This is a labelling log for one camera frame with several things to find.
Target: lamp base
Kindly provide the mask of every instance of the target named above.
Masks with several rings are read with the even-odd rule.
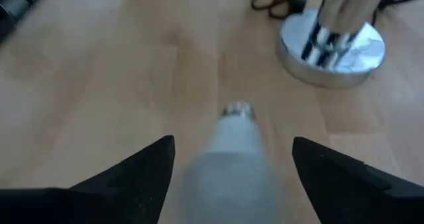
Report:
[[[306,9],[302,15],[292,15],[284,21],[277,42],[277,54],[283,66],[294,77],[320,87],[342,88],[362,83],[386,55],[380,33],[365,23],[350,48],[339,54],[331,67],[318,66],[302,58],[317,15],[317,9]]]

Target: black object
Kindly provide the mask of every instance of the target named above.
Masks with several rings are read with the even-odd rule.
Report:
[[[0,42],[38,0],[0,0]]]
[[[305,138],[293,159],[322,224],[424,223],[424,188]]]
[[[252,7],[252,9],[256,10],[256,11],[261,11],[261,10],[268,10],[268,16],[270,18],[273,19],[285,19],[287,16],[295,14],[295,13],[302,13],[305,6],[306,6],[306,2],[307,0],[272,0],[271,3],[267,4],[267,5],[257,5],[256,4],[257,0],[252,0],[250,2],[250,6]],[[273,11],[273,9],[275,9],[276,7],[283,5],[287,3],[288,4],[288,12],[285,15],[277,15],[275,14],[275,12]]]
[[[0,190],[3,223],[157,223],[174,165],[166,136],[68,190]]]

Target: round metal base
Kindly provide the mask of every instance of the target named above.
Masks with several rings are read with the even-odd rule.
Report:
[[[321,87],[350,87],[363,82],[377,69],[386,55],[386,45],[378,31],[366,23],[350,48],[331,68],[322,68],[302,59],[317,20],[317,9],[286,19],[280,30],[277,53],[286,69],[295,77]]]

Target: wooden floor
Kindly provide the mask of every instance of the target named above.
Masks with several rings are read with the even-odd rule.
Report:
[[[280,21],[249,0],[43,0],[0,47],[0,186],[68,187],[165,134],[177,172],[237,100],[256,108],[291,195],[288,223],[318,222],[295,136],[424,185],[423,9],[388,9],[377,23],[384,66],[328,90],[282,68]]]

